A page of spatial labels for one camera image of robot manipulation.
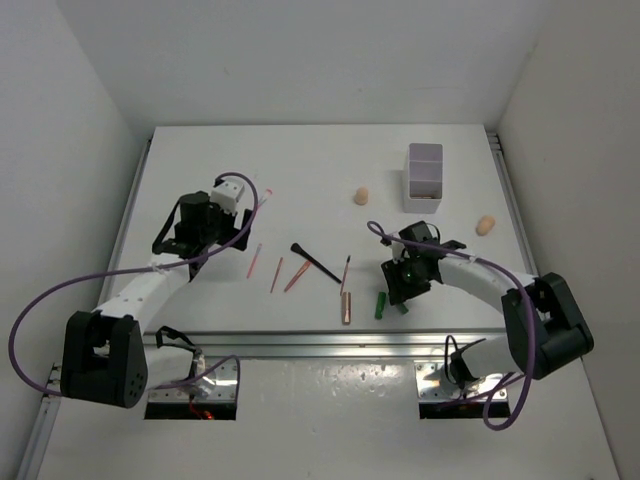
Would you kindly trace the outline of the rose gold lipstick tube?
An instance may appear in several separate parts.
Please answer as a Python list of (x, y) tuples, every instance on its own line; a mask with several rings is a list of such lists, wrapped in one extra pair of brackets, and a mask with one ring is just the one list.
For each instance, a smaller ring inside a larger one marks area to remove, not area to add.
[(343, 292), (341, 294), (341, 319), (343, 325), (351, 324), (351, 293)]

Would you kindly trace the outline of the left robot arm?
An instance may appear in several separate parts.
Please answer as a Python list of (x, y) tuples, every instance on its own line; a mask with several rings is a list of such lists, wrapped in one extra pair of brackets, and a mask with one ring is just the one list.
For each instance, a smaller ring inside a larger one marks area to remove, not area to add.
[(93, 311), (71, 316), (63, 396), (131, 408), (149, 389), (196, 380), (201, 351), (181, 332), (163, 326), (153, 346), (143, 336), (168, 300), (194, 280), (213, 246), (246, 249), (253, 212), (237, 213), (243, 194), (243, 185), (226, 180), (211, 192), (182, 195), (152, 243), (148, 270)]

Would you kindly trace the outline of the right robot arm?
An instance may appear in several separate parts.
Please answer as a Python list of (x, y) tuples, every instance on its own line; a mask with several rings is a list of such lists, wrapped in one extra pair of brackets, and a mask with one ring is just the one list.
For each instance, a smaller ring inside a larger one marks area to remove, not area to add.
[(375, 221), (367, 227), (392, 251), (381, 265), (392, 305), (415, 299), (438, 283), (501, 314), (501, 337), (472, 342), (446, 360), (448, 380), (459, 389), (497, 373), (540, 380), (593, 350), (594, 337), (562, 276), (508, 270), (472, 254), (464, 243), (441, 240), (438, 229), (425, 221), (396, 234), (386, 233)]

